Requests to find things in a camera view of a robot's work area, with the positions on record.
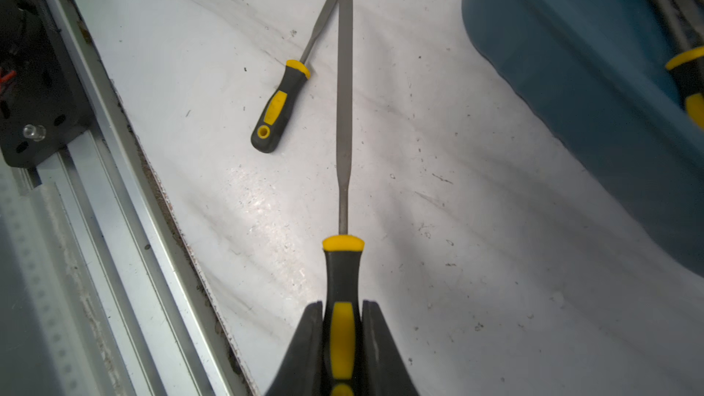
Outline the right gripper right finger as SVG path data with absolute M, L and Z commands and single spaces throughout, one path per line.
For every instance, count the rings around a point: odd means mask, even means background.
M 419 396 L 377 302 L 362 305 L 363 395 Z

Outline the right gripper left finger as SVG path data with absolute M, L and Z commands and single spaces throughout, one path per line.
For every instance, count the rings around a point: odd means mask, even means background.
M 323 303 L 308 304 L 267 396 L 322 394 L 323 323 Z

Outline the yellow black file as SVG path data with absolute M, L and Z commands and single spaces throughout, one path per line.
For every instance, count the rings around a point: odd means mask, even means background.
M 337 55 L 338 232 L 323 242 L 326 257 L 324 369 L 331 395 L 354 395 L 360 382 L 359 264 L 365 243 L 348 232 L 353 138 L 353 0 L 339 1 Z
M 338 1 L 326 0 L 324 2 L 300 59 L 286 62 L 282 80 L 264 106 L 250 137 L 251 145 L 259 152 L 271 153 L 278 148 L 292 117 L 296 100 L 304 85 L 311 78 L 311 71 L 306 62 Z
M 703 127 L 703 0 L 652 0 L 676 47 L 665 69 L 675 81 L 680 106 Z

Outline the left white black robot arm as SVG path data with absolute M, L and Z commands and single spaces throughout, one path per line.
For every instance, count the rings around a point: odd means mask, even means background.
M 46 0 L 1 0 L 1 155 L 30 169 L 95 121 Z

